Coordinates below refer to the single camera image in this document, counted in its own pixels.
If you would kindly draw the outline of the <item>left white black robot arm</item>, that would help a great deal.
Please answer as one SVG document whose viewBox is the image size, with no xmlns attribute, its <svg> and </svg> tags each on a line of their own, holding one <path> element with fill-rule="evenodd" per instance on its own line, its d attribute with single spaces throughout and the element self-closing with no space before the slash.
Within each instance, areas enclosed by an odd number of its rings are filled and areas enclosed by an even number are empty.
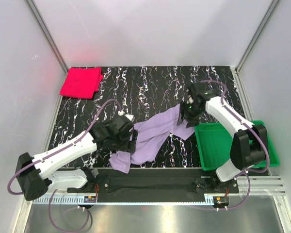
<svg viewBox="0 0 291 233">
<path fill-rule="evenodd" d="M 132 115 L 95 123 L 89 131 L 41 154 L 20 155 L 16 179 L 27 201 L 36 200 L 55 189 L 68 192 L 91 192 L 95 178 L 87 168 L 61 171 L 61 167 L 83 155 L 104 151 L 135 152 L 138 131 Z"/>
</svg>

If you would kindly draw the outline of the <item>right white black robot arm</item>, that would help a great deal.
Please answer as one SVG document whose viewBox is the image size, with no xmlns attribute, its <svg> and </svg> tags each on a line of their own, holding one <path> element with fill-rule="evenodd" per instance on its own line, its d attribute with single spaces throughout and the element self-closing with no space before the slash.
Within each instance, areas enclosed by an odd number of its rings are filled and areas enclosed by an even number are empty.
<svg viewBox="0 0 291 233">
<path fill-rule="evenodd" d="M 194 127 L 199 123 L 199 116 L 208 113 L 232 137 L 229 159 L 210 177 L 212 190 L 219 193 L 238 176 L 249 171 L 263 173 L 269 168 L 268 134 L 265 126 L 255 125 L 237 113 L 226 101 L 225 94 L 206 89 L 203 84 L 204 81 L 199 81 L 186 88 L 177 125 L 186 122 L 188 128 Z"/>
</svg>

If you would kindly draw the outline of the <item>lavender t shirt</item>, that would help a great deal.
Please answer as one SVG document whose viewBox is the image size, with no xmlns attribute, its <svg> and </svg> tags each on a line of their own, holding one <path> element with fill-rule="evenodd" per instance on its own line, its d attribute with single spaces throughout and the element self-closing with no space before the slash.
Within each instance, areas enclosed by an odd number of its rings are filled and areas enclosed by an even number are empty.
<svg viewBox="0 0 291 233">
<path fill-rule="evenodd" d="M 150 119 L 138 122 L 134 129 L 138 131 L 135 152 L 118 151 L 109 159 L 114 170 L 129 173 L 130 165 L 141 165 L 153 162 L 169 134 L 174 134 L 183 140 L 188 139 L 193 133 L 192 127 L 187 127 L 187 121 L 177 124 L 180 105 L 155 114 Z"/>
</svg>

